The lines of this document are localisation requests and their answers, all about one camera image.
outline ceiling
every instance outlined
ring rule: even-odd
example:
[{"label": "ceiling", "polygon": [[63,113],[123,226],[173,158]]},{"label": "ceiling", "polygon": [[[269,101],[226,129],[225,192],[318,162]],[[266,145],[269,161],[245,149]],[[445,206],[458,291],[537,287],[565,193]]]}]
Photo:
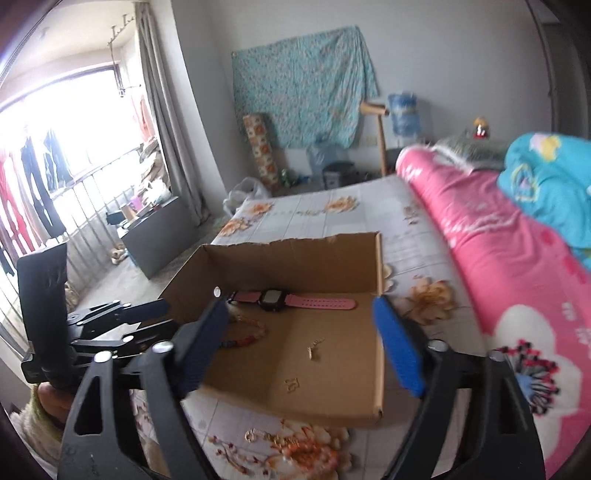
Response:
[{"label": "ceiling", "polygon": [[[87,51],[103,50],[111,39],[111,26],[119,30],[123,15],[133,17],[134,5],[129,1],[96,1],[66,4],[54,8],[33,32],[20,52],[9,78],[17,77],[52,60]],[[135,22],[117,37],[120,47],[134,36]]]}]

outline gray curtain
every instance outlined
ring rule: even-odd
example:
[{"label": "gray curtain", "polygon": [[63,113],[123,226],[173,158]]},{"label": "gray curtain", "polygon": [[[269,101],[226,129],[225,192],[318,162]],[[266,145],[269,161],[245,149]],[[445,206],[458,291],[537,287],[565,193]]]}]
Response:
[{"label": "gray curtain", "polygon": [[171,189],[174,195],[185,201],[194,222],[198,225],[208,217],[209,212],[203,203],[197,167],[189,154],[168,89],[156,21],[150,4],[143,2],[135,4],[135,21],[148,103],[154,116],[158,140],[170,176]]}]

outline blue container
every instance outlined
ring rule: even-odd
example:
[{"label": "blue container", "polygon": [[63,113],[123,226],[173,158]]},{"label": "blue container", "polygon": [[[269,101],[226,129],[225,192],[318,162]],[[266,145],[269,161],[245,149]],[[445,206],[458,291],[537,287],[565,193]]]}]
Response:
[{"label": "blue container", "polygon": [[401,137],[417,137],[421,134],[421,121],[417,110],[417,96],[410,92],[388,96],[390,118],[394,134]]}]

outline person's hand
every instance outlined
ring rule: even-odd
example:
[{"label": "person's hand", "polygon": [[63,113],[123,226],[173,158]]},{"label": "person's hand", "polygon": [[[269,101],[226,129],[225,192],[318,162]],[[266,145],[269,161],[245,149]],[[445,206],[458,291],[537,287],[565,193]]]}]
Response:
[{"label": "person's hand", "polygon": [[57,390],[48,382],[39,385],[37,395],[39,396],[39,402],[43,410],[63,424],[66,424],[72,402],[74,401],[74,395]]}]

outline beaded bracelet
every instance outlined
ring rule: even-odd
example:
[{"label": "beaded bracelet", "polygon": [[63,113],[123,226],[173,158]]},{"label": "beaded bracelet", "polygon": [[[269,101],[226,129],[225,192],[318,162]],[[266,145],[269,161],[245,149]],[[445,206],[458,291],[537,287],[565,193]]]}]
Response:
[{"label": "beaded bracelet", "polygon": [[246,325],[257,327],[259,329],[259,331],[257,333],[255,333],[254,335],[249,335],[249,336],[241,338],[239,340],[223,340],[220,343],[220,348],[234,348],[234,347],[250,345],[251,343],[254,343],[257,340],[260,340],[261,338],[263,338],[268,332],[267,326],[264,323],[257,322],[256,320],[252,320],[250,318],[243,317],[241,315],[239,315],[238,317],[235,317],[235,318],[231,318],[230,323],[244,323]]}]

